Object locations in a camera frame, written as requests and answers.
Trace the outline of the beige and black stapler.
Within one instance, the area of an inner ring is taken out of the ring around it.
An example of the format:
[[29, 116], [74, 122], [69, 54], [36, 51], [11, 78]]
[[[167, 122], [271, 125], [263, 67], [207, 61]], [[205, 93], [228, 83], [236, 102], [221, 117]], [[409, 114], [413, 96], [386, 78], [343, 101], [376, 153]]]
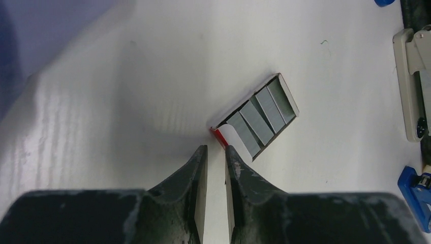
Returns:
[[430, 135], [430, 25], [402, 29], [392, 39], [407, 139]]

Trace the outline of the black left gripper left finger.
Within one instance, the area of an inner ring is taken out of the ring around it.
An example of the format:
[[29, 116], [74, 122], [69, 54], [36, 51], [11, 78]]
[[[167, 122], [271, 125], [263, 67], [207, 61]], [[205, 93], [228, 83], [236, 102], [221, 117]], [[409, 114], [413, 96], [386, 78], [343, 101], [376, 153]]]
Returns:
[[202, 243], [208, 148], [145, 189], [24, 193], [1, 221], [1, 243]]

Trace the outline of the blue stapler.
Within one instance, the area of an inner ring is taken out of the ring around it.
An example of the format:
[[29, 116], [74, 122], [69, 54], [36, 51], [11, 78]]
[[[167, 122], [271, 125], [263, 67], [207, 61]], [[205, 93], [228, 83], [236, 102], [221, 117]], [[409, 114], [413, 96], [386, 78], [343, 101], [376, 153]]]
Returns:
[[386, 7], [395, 2], [395, 0], [374, 0], [377, 6]]
[[405, 166], [397, 185], [421, 230], [430, 233], [430, 165], [420, 175]]

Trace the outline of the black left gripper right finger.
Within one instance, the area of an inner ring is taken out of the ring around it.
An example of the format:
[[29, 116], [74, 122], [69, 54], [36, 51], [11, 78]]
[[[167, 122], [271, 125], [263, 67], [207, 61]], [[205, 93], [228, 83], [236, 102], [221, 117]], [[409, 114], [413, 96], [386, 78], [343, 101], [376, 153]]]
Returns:
[[289, 194], [225, 149], [231, 243], [426, 243], [388, 193]]

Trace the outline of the box of staples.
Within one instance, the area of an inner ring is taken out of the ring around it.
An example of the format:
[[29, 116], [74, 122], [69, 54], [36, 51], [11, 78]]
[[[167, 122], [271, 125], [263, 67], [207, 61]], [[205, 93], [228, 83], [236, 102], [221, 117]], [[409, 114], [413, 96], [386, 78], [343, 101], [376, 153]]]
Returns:
[[209, 130], [223, 148], [232, 146], [250, 164], [299, 117], [281, 73], [274, 73], [215, 117]]

